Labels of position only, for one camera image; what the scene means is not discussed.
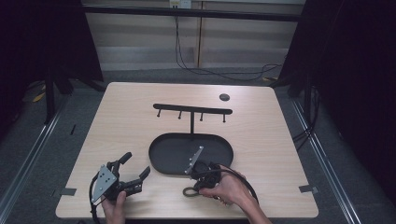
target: black oval tray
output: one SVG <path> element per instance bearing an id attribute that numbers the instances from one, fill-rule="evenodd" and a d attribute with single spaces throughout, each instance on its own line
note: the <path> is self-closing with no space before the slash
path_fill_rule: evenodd
<path id="1" fill-rule="evenodd" d="M 233 148 L 222 137 L 206 133 L 165 133 L 151 143 L 148 155 L 151 165 L 165 175 L 186 175 L 190 158 L 204 147 L 198 161 L 230 166 Z"/>

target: silver metal part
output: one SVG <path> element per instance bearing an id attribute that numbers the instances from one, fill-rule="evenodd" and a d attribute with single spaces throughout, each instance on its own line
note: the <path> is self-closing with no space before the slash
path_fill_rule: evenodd
<path id="1" fill-rule="evenodd" d="M 111 171 L 102 165 L 96 180 L 95 189 L 93 190 L 91 202 L 96 202 L 106 192 L 106 190 L 116 182 L 116 179 L 117 178 L 111 173 Z"/>
<path id="2" fill-rule="evenodd" d="M 184 173 L 186 175 L 189 175 L 191 173 L 192 167 L 194 166 L 194 164 L 197 162 L 199 155 L 201 155 L 202 150 L 204 150 L 204 147 L 200 146 L 198 151 L 194 154 L 194 156 L 191 159 L 191 162 L 189 164 L 189 167 L 187 168 L 186 171 L 184 171 Z"/>

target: finger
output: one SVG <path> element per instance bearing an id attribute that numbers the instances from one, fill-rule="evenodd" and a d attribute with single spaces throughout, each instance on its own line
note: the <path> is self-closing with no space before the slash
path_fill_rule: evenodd
<path id="1" fill-rule="evenodd" d="M 122 208 L 126 200 L 126 192 L 121 191 L 117 197 L 116 207 Z"/>
<path id="2" fill-rule="evenodd" d="M 199 194 L 205 195 L 206 197 L 212 197 L 213 195 L 216 195 L 216 193 L 217 193 L 216 188 L 199 190 Z"/>

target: black hook rack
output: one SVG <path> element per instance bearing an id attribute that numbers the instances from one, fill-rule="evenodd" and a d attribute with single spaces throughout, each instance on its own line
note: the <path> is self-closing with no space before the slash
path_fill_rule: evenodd
<path id="1" fill-rule="evenodd" d="M 191 133 L 194 133 L 194 114 L 201 113 L 200 121 L 203 121 L 204 114 L 221 114 L 223 115 L 223 123 L 225 123 L 225 116 L 231 115 L 233 111 L 231 109 L 224 108 L 209 108 L 209 107 L 199 107 L 199 106 L 188 106 L 188 105 L 163 105 L 163 104 L 154 104 L 153 107 L 158 109 L 157 117 L 160 117 L 160 113 L 162 110 L 173 110 L 179 111 L 178 119 L 181 119 L 181 112 L 190 112 L 191 118 Z"/>

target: electrical cable on wall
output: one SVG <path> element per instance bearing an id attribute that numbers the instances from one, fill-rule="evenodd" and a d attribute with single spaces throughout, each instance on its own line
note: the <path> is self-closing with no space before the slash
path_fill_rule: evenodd
<path id="1" fill-rule="evenodd" d="M 202 68 L 189 68 L 184 63 L 183 57 L 181 55 L 180 38 L 179 38 L 179 33 L 178 33 L 178 17 L 175 17 L 175 23 L 176 23 L 175 53 L 176 53 L 177 65 L 184 70 L 194 73 L 195 75 L 199 75 L 199 76 L 215 75 L 215 76 L 220 76 L 220 77 L 228 78 L 230 80 L 235 80 L 235 81 L 252 81 L 252 80 L 261 78 L 264 73 L 274 70 L 275 68 L 283 65 L 283 64 L 278 64 L 278 63 L 268 63 L 262 67 L 262 70 L 260 72 L 250 72 L 250 73 L 249 72 L 215 73 L 215 72 L 212 72 L 212 71 L 209 71 L 206 69 L 202 69 Z M 227 75 L 257 75 L 257 76 L 255 76 L 253 78 L 234 78 L 234 77 L 227 77 Z"/>

